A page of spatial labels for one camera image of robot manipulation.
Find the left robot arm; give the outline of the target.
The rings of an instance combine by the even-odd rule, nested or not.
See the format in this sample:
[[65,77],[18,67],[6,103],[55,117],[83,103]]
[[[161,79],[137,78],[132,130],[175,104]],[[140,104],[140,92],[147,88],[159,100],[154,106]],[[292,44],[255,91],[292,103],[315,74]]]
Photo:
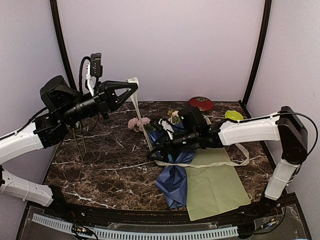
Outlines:
[[89,93],[82,95],[69,87],[61,75],[49,80],[40,89],[48,112],[38,111],[23,127],[0,138],[0,162],[59,144],[69,128],[84,119],[95,115],[108,119],[109,113],[117,111],[128,98],[135,100],[139,80],[107,80],[88,87]]

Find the cream rose stem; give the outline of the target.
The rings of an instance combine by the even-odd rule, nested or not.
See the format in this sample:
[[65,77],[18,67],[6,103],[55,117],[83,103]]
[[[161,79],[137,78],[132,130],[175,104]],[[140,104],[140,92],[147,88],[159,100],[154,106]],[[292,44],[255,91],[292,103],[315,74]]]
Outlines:
[[168,116],[169,116],[168,120],[174,125],[181,122],[178,113],[179,113],[178,110],[173,110],[173,109],[169,110],[168,113],[167,113]]

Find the cream ribbon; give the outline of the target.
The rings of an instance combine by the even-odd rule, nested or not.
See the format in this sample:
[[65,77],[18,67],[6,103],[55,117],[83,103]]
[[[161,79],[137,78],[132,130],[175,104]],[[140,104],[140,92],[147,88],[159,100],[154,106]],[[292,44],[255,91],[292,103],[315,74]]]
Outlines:
[[[137,86],[139,87],[139,80],[137,77],[133,77],[133,78],[129,78],[126,79],[126,82],[128,83],[134,83],[137,84]],[[142,119],[141,114],[140,114],[140,110],[139,110],[139,104],[138,104],[138,93],[136,92],[137,90],[134,91],[134,93],[131,94],[130,98],[131,101],[134,105],[135,111],[137,113],[137,117],[139,120]],[[145,130],[145,127],[142,126],[142,132],[143,135],[146,139],[146,143],[147,146],[149,148],[149,150],[152,150],[152,144],[151,141],[149,139],[148,133]],[[200,169],[200,168],[209,168],[209,167],[219,167],[219,166],[231,166],[231,167],[241,167],[241,166],[246,166],[250,163],[250,155],[248,150],[241,145],[240,143],[236,143],[235,144],[236,147],[243,153],[243,155],[246,157],[246,159],[244,161],[242,161],[240,164],[234,162],[234,161],[223,161],[223,162],[213,162],[211,164],[202,164],[202,165],[197,165],[197,164],[186,164],[186,163],[167,163],[167,162],[163,162],[160,160],[153,160],[157,165],[159,166],[163,166],[163,167],[169,167],[169,166],[179,166],[179,167],[183,167],[183,168],[196,168],[196,169]]]

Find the light blue wrapping paper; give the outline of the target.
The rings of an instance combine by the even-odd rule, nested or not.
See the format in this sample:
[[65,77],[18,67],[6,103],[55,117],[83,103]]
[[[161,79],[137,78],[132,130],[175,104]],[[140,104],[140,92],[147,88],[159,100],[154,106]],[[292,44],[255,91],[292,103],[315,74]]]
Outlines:
[[177,157],[168,156],[171,164],[164,168],[156,179],[170,209],[182,208],[187,204],[188,181],[186,169],[177,164],[190,164],[195,157],[194,150],[182,150]]

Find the pink rose stem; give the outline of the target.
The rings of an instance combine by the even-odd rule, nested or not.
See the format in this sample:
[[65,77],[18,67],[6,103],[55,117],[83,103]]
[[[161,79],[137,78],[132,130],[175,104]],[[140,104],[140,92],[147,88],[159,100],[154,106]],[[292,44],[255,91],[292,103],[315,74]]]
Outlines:
[[142,132],[144,130],[144,126],[148,125],[150,121],[151,120],[148,117],[134,117],[128,121],[127,127],[134,132]]

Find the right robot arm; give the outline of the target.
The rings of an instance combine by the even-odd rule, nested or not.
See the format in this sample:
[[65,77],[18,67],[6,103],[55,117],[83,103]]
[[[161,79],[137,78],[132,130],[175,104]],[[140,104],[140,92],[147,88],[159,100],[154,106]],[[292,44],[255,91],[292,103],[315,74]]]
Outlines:
[[241,143],[275,141],[282,147],[281,158],[269,180],[265,198],[255,205],[255,213],[266,217],[275,208],[275,200],[307,159],[308,131],[300,121],[300,114],[289,106],[269,115],[244,120],[224,119],[207,123],[200,109],[188,106],[178,112],[182,127],[178,133],[166,119],[153,121],[151,125],[163,135],[147,154],[154,161],[168,163],[169,156],[176,157],[184,150],[217,149]]

